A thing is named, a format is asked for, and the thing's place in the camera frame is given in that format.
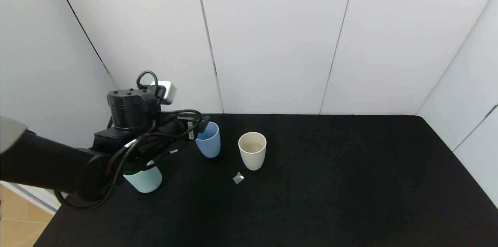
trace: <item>small plastic bag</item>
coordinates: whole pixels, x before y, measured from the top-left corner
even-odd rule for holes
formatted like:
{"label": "small plastic bag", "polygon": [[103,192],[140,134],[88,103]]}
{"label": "small plastic bag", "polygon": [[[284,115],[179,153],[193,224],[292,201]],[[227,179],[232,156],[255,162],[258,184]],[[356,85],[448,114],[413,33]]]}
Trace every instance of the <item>small plastic bag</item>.
{"label": "small plastic bag", "polygon": [[244,180],[244,176],[242,176],[242,174],[240,172],[237,172],[237,175],[235,175],[235,177],[233,178],[233,181],[238,184],[240,183],[242,180]]}

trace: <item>black cable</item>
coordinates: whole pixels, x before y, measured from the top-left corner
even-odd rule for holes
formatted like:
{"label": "black cable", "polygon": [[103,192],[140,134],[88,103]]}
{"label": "black cable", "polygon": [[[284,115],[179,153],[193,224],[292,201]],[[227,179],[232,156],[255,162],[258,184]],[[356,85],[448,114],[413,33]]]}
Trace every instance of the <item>black cable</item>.
{"label": "black cable", "polygon": [[144,85],[142,85],[140,83],[140,80],[142,80],[142,77],[145,74],[151,74],[152,77],[154,78],[154,96],[157,97],[157,93],[159,93],[159,82],[157,82],[157,76],[151,70],[145,70],[142,73],[140,73],[139,77],[137,77],[137,88],[139,88],[139,89],[147,89],[146,86],[144,86]]}
{"label": "black cable", "polygon": [[113,124],[113,121],[112,121],[112,116],[109,118],[109,122],[107,123],[107,128],[111,128],[112,127],[112,124]]}
{"label": "black cable", "polygon": [[[107,201],[107,199],[110,197],[110,195],[114,191],[114,187],[116,186],[117,180],[118,180],[119,176],[123,172],[123,166],[124,166],[126,160],[130,156],[130,154],[133,152],[133,150],[135,150],[135,148],[139,144],[141,144],[144,139],[146,139],[147,137],[167,137],[167,138],[180,138],[180,137],[183,137],[186,134],[188,134],[191,130],[193,130],[194,128],[197,128],[199,126],[199,124],[201,123],[202,119],[203,119],[203,116],[202,116],[201,112],[199,112],[197,110],[193,110],[193,109],[182,109],[182,110],[175,110],[175,111],[162,112],[162,113],[163,114],[195,113],[195,114],[199,115],[199,119],[192,125],[192,127],[190,127],[187,130],[185,130],[185,132],[183,132],[182,134],[168,135],[168,134],[164,134],[164,133],[153,132],[153,133],[144,133],[144,134],[140,135],[137,138],[137,141],[132,146],[130,146],[130,148],[128,148],[127,150],[125,150],[126,152],[124,153],[123,158],[121,158],[121,160],[119,162],[119,166],[117,167],[117,170],[116,170],[116,172],[114,174],[114,178],[112,179],[112,182],[108,185],[109,189],[107,190],[104,198],[101,199],[100,201],[96,202],[95,204],[92,204],[92,205],[89,205],[89,206],[85,206],[85,207],[73,205],[73,204],[69,203],[66,199],[64,199],[64,197],[62,197],[62,194],[61,194],[60,191],[55,191],[54,190],[54,194],[55,194],[55,197],[57,198],[57,200],[60,201],[60,203],[62,205],[64,205],[64,206],[66,206],[67,208],[70,208],[70,209],[76,210],[76,211],[88,211],[88,210],[92,210],[92,209],[95,209],[95,208],[101,206],[103,203],[105,203],[105,201]],[[164,156],[166,156],[167,153],[169,153],[169,151],[165,151],[165,152],[161,153],[160,154],[160,158],[156,162],[158,162],[161,158],[163,158]]]}
{"label": "black cable", "polygon": [[185,130],[185,132],[183,132],[182,134],[169,135],[169,134],[157,133],[157,134],[161,134],[161,135],[156,135],[158,137],[168,137],[168,138],[180,138],[180,137],[183,137],[183,136],[187,135],[190,131],[192,131],[194,128],[197,128],[199,126],[199,124],[201,123],[202,118],[203,118],[201,112],[199,112],[197,110],[194,110],[194,109],[182,109],[182,110],[167,111],[167,112],[161,112],[161,113],[162,114],[195,113],[195,114],[199,115],[199,119],[190,128],[188,128],[187,130]]}
{"label": "black cable", "polygon": [[[185,141],[185,145],[181,148],[176,148],[176,152],[179,152],[181,151],[183,148],[185,148],[187,146],[187,141]],[[146,171],[146,170],[149,170],[155,166],[157,166],[157,164],[162,160],[163,157],[166,157],[166,156],[169,156],[171,154],[171,152],[174,151],[174,150],[165,150],[164,152],[160,153],[159,155],[156,156],[156,160],[154,161],[153,164],[151,165],[146,165],[142,171]]]}
{"label": "black cable", "polygon": [[89,206],[84,206],[84,207],[76,206],[76,205],[69,203],[67,200],[65,200],[62,197],[62,194],[60,191],[54,190],[55,197],[57,198],[57,200],[62,205],[66,206],[67,208],[70,208],[70,209],[76,210],[76,211],[88,211],[88,210],[95,209],[95,208],[101,206],[102,204],[104,204],[105,201],[107,201],[107,199],[110,197],[111,193],[114,191],[114,187],[116,186],[117,180],[122,173],[123,165],[125,164],[126,159],[130,156],[130,154],[137,147],[137,145],[140,144],[140,142],[142,142],[142,140],[144,140],[146,137],[148,137],[148,133],[142,134],[140,137],[138,137],[137,141],[130,148],[128,148],[128,151],[126,151],[123,158],[121,158],[121,161],[119,163],[119,166],[117,167],[116,173],[114,174],[114,178],[112,179],[112,182],[109,184],[109,189],[107,190],[103,199],[101,199],[97,203],[89,205]]}

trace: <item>cup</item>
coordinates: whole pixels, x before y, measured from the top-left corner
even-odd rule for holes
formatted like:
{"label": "cup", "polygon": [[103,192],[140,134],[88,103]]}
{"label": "cup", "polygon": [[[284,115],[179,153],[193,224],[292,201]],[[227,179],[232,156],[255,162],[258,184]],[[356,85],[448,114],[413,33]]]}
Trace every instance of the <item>cup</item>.
{"label": "cup", "polygon": [[162,175],[157,166],[152,167],[146,171],[140,171],[132,175],[123,176],[130,182],[137,191],[141,193],[149,193],[155,191],[162,182]]}
{"label": "cup", "polygon": [[217,124],[210,121],[203,133],[197,134],[195,143],[201,153],[208,157],[214,158],[219,154],[221,141],[219,140],[219,127]]}
{"label": "cup", "polygon": [[238,149],[245,166],[250,170],[258,170],[265,161],[267,139],[258,132],[248,132],[238,139]]}

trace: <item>panel seam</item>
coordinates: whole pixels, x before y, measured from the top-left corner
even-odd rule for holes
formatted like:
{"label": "panel seam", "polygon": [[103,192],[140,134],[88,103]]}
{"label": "panel seam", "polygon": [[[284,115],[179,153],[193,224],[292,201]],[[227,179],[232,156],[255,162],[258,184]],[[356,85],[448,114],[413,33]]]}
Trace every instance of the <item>panel seam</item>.
{"label": "panel seam", "polygon": [[69,2],[69,0],[66,0],[66,2],[69,5],[69,8],[71,8],[71,11],[73,12],[74,17],[78,21],[78,24],[80,25],[81,30],[83,31],[83,33],[85,33],[85,36],[87,37],[88,42],[90,43],[90,45],[92,45],[92,48],[94,49],[94,52],[95,52],[96,56],[98,57],[98,59],[102,63],[102,66],[105,68],[105,71],[107,71],[107,74],[109,74],[109,77],[112,80],[112,82],[114,83],[114,85],[117,87],[116,81],[114,81],[114,78],[109,73],[109,69],[107,69],[107,67],[105,66],[105,63],[102,61],[102,58],[100,57],[100,54],[98,54],[98,52],[96,51],[96,48],[95,48],[94,44],[92,43],[92,40],[88,36],[87,31],[85,30],[85,28],[83,27],[83,25],[81,24],[80,19],[78,18],[78,16],[76,15],[76,12],[73,9],[73,6],[71,6],[71,3]]}
{"label": "panel seam", "polygon": [[345,15],[346,15],[346,12],[347,12],[347,6],[348,5],[349,5],[349,0],[347,0],[346,4],[345,4],[343,20],[341,22],[341,29],[339,30],[339,35],[337,36],[336,47],[334,48],[334,54],[332,55],[332,62],[330,64],[330,69],[329,69],[329,77],[327,77],[327,83],[325,84],[325,91],[323,93],[322,104],[320,105],[320,111],[318,112],[318,114],[322,114],[323,103],[325,102],[325,96],[327,94],[327,88],[329,86],[329,80],[330,80],[330,75],[331,75],[331,72],[332,72],[332,66],[334,65],[334,60],[336,58],[336,52],[337,52],[339,40],[341,38],[341,33],[342,33],[343,26],[344,26],[344,20],[345,20]]}
{"label": "panel seam", "polygon": [[206,28],[206,36],[208,38],[209,52],[210,52],[210,55],[211,55],[211,61],[213,63],[213,70],[215,72],[216,87],[217,87],[218,96],[219,96],[219,104],[221,105],[221,111],[224,114],[223,100],[221,98],[221,88],[219,87],[219,80],[218,80],[218,77],[217,77],[215,57],[214,57],[214,54],[213,54],[213,46],[211,44],[211,37],[209,35],[208,21],[206,20],[206,12],[204,10],[204,2],[203,2],[203,0],[199,0],[199,2],[201,3],[201,11],[202,11],[202,17],[204,19],[204,27]]}

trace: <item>black tabletop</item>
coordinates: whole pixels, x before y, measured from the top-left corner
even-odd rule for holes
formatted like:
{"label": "black tabletop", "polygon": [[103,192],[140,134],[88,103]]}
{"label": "black tabletop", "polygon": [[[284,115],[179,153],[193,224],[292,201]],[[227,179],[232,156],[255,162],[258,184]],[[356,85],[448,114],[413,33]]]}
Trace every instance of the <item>black tabletop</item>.
{"label": "black tabletop", "polygon": [[[61,207],[35,246],[498,246],[498,210],[420,117],[212,121],[218,157],[191,144],[162,160],[155,192],[125,182],[96,210]],[[267,138],[258,171],[238,151],[248,131]]]}

